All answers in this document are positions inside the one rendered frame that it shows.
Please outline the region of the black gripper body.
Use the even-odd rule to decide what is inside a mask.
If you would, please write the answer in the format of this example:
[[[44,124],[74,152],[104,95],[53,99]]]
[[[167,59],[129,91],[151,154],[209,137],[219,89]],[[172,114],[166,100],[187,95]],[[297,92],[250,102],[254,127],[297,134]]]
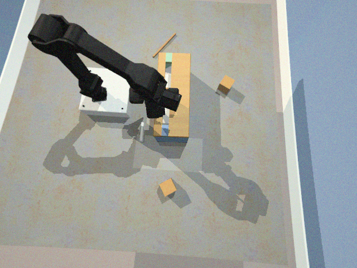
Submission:
[[[178,93],[179,94],[179,89],[178,88],[168,88],[170,91]],[[144,100],[139,94],[132,92],[133,89],[129,89],[129,101],[132,104],[140,104],[141,101],[148,102]]]

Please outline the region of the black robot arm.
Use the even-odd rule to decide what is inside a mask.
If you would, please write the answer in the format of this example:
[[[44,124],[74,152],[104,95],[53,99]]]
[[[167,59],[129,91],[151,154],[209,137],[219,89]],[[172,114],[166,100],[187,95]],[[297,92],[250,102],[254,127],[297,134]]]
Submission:
[[[62,15],[40,14],[28,39],[43,53],[57,57],[79,80],[79,93],[91,97],[92,102],[106,101],[107,89],[102,86],[104,80],[87,69],[78,53],[127,80],[132,92],[148,101],[148,118],[163,117],[165,108],[177,111],[182,95],[167,90],[167,81],[154,67],[133,63]]]

